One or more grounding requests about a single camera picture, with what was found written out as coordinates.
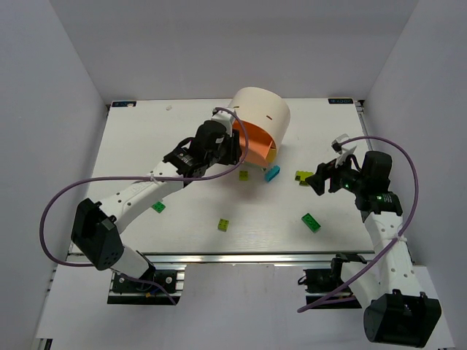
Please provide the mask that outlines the lime square lego near container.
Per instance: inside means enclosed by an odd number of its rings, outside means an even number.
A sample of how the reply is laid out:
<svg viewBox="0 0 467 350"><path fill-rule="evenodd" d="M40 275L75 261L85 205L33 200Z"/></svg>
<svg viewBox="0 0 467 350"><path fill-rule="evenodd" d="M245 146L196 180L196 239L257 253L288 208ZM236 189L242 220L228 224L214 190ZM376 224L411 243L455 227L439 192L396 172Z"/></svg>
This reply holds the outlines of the lime square lego near container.
<svg viewBox="0 0 467 350"><path fill-rule="evenodd" d="M239 180L240 181L247 181L249 179L249 172L248 171L240 171L239 172Z"/></svg>

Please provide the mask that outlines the lime curved lego assembly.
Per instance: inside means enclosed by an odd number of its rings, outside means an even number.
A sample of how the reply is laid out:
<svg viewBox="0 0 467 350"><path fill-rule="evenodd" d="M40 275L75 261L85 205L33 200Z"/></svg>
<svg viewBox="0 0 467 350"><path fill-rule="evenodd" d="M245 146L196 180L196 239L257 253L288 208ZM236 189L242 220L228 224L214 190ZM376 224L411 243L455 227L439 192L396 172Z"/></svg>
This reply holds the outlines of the lime curved lego assembly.
<svg viewBox="0 0 467 350"><path fill-rule="evenodd" d="M314 173L311 171L296 171L295 180L300 186L308 186L306 179L312 176Z"/></svg>

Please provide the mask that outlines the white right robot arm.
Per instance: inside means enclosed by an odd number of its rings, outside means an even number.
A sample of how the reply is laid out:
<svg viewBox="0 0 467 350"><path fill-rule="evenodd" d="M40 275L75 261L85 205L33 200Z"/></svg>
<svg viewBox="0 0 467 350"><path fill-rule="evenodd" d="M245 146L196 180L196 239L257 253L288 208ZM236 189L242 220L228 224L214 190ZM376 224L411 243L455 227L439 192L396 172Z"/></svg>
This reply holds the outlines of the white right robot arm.
<svg viewBox="0 0 467 350"><path fill-rule="evenodd" d="M441 317L441 304L429 298L415 276L404 238L403 211L389 190L392 158L368 151L360 169L353 154L318 165L306 182L318 194L347 190L373 244L376 257L336 256L331 269L363 308L363 329L372 343L423 348Z"/></svg>

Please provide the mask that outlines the small green square lego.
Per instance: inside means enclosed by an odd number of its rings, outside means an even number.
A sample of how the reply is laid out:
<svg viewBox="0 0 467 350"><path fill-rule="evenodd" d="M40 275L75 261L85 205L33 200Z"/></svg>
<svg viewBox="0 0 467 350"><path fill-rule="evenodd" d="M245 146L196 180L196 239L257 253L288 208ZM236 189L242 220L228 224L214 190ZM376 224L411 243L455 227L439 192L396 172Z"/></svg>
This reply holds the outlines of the small green square lego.
<svg viewBox="0 0 467 350"><path fill-rule="evenodd" d="M152 208L156 212L161 213L166 208L166 206L162 202L158 201L157 203L152 205Z"/></svg>

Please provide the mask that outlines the left blue corner label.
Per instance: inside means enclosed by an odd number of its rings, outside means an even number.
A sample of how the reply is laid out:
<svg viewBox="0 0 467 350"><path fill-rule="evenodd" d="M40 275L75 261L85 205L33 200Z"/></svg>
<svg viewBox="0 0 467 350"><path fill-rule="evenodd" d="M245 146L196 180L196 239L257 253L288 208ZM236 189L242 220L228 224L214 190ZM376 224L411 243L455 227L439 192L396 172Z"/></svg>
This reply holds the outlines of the left blue corner label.
<svg viewBox="0 0 467 350"><path fill-rule="evenodd" d="M113 101L111 104L112 108L128 108L135 107L136 101Z"/></svg>

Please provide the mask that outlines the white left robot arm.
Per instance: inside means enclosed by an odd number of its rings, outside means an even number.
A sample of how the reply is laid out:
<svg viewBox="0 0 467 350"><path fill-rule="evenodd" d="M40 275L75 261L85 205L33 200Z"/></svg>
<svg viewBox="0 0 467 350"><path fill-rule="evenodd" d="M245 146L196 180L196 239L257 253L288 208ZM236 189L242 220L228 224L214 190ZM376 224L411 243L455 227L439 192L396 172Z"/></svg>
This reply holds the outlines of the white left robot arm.
<svg viewBox="0 0 467 350"><path fill-rule="evenodd" d="M241 154L240 132L207 120L195 136L184 139L163 157L149 180L136 181L100 201L86 198L80 202L72 243L99 271L111 269L132 279L153 280L154 266L125 246L121 233L152 205L201 178L214 164L236 165Z"/></svg>

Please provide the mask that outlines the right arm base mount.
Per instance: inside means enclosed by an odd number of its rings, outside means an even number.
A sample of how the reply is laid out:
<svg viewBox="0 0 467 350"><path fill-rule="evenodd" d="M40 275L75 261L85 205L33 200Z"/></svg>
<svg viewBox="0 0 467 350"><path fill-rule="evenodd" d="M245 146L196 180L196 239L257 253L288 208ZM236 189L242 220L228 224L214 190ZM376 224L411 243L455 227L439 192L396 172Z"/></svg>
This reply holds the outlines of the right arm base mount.
<svg viewBox="0 0 467 350"><path fill-rule="evenodd" d="M366 265L367 261L359 254L338 253L331 260L329 268L311 268L304 271L304 276L298 280L299 286L306 287L306 304L309 305L322 296L339 287L342 266L345 263L360 263ZM343 289L329 300L339 300L339 303L321 304L316 309L360 309L361 305L349 287Z"/></svg>

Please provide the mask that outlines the right blue corner label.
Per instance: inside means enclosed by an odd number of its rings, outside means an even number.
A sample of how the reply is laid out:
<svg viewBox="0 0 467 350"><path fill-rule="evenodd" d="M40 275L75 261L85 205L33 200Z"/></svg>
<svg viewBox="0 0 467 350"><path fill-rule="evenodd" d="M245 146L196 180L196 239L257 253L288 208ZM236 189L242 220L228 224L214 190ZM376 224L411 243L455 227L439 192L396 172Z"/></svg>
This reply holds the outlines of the right blue corner label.
<svg viewBox="0 0 467 350"><path fill-rule="evenodd" d="M352 98L329 98L329 104L354 104Z"/></svg>

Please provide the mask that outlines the aluminium front rail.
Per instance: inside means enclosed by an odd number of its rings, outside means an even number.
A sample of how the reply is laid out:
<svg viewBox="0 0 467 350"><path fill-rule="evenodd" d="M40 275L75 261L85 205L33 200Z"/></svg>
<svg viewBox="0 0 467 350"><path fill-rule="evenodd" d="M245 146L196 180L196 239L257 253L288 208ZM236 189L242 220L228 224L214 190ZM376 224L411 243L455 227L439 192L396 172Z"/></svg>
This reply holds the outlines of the aluminium front rail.
<svg viewBox="0 0 467 350"><path fill-rule="evenodd" d="M330 262L336 253L299 254L146 254L152 263L322 263Z"/></svg>

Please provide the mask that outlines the long teal lego brick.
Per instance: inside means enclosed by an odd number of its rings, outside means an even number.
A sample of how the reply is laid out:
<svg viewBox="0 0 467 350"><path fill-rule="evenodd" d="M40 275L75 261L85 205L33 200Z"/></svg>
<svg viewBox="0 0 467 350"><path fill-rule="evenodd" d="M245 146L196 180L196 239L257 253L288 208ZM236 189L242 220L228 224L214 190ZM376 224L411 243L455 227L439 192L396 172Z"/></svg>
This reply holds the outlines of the long teal lego brick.
<svg viewBox="0 0 467 350"><path fill-rule="evenodd" d="M278 165L272 166L264 175L265 181L270 182L280 173L280 170L281 168Z"/></svg>

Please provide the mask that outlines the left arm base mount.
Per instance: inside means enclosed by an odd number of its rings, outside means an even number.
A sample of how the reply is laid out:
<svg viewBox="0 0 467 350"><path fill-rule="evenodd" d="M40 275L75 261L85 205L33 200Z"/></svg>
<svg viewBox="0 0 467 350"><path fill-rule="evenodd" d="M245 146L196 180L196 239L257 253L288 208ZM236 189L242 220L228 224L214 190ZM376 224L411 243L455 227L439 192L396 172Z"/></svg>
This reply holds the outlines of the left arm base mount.
<svg viewBox="0 0 467 350"><path fill-rule="evenodd" d="M126 306L175 306L182 296L184 280L185 267L182 265L156 265L153 282L157 286L130 281L113 272L107 303Z"/></svg>

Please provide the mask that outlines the blue corner label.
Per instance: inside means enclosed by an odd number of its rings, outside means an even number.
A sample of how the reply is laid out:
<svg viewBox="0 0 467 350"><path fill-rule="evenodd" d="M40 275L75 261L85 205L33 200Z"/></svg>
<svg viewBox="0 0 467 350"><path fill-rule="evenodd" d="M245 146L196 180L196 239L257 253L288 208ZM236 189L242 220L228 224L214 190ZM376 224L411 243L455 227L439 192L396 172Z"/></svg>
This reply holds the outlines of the blue corner label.
<svg viewBox="0 0 467 350"><path fill-rule="evenodd" d="M329 104L354 104L352 98L329 98Z"/></svg>
<svg viewBox="0 0 467 350"><path fill-rule="evenodd" d="M135 107L136 101L113 101L111 104L112 108L128 108Z"/></svg>

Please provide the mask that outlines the yellow drawer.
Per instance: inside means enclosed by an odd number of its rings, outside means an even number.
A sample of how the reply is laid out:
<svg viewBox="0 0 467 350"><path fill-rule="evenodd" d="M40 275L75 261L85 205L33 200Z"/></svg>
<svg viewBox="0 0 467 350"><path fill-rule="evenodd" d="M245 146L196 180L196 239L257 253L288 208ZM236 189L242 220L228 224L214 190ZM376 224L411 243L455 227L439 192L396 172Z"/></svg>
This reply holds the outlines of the yellow drawer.
<svg viewBox="0 0 467 350"><path fill-rule="evenodd" d="M266 156L267 163L273 163L276 156L277 156L277 150L271 148Z"/></svg>

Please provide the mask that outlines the lime square lego front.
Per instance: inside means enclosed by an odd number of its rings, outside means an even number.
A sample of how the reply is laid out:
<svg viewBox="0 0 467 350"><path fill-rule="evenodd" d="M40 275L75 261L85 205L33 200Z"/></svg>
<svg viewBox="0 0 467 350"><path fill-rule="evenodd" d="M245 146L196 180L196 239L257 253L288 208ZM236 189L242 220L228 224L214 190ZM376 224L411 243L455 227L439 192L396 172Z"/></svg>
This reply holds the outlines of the lime square lego front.
<svg viewBox="0 0 467 350"><path fill-rule="evenodd" d="M219 231L226 232L228 230L229 221L227 219L220 219L217 225Z"/></svg>

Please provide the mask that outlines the cream cylindrical drawer container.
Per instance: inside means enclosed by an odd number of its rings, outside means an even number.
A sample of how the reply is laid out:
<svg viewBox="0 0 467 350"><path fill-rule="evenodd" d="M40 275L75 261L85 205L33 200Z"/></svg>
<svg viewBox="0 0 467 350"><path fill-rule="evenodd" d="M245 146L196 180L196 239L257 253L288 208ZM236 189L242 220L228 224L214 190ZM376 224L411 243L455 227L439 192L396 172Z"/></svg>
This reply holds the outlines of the cream cylindrical drawer container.
<svg viewBox="0 0 467 350"><path fill-rule="evenodd" d="M283 98L263 88L244 87L235 94L228 107L235 110L243 123L267 133L274 148L280 149L290 124L290 109Z"/></svg>

